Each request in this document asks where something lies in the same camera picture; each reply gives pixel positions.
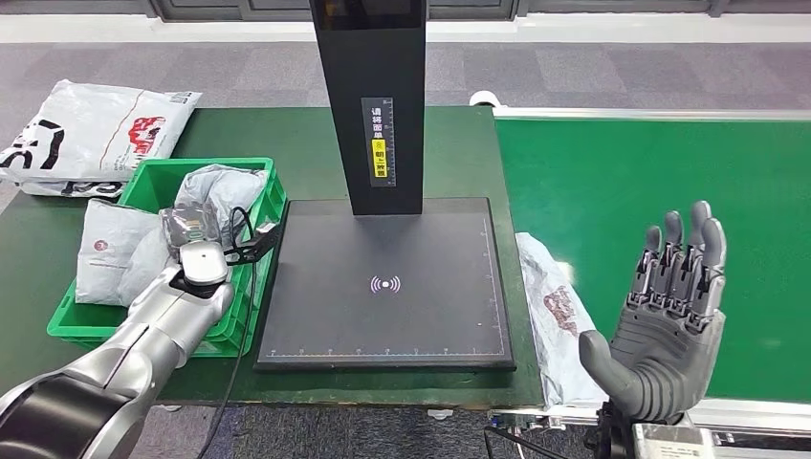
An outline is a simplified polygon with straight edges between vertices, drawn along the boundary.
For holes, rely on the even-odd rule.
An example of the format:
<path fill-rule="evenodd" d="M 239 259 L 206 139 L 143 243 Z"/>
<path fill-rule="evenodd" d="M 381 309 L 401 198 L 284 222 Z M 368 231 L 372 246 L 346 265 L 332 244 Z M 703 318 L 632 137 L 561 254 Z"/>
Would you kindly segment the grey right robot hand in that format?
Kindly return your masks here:
<path fill-rule="evenodd" d="M 580 334 L 582 367 L 627 419 L 679 418 L 706 395 L 726 321 L 726 258 L 708 202 L 691 206 L 689 230 L 668 211 L 646 231 L 612 338 Z"/>

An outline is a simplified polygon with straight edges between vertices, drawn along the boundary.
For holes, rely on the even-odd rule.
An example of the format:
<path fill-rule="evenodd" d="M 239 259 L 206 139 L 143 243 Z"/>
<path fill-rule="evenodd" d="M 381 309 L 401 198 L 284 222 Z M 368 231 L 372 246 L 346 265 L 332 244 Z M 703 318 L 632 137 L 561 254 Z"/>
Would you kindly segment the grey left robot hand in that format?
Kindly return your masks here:
<path fill-rule="evenodd" d="M 209 203 L 190 202 L 163 208 L 161 219 L 165 243 L 170 255 L 180 260 L 180 248 L 191 242 L 221 242 L 216 210 Z"/>

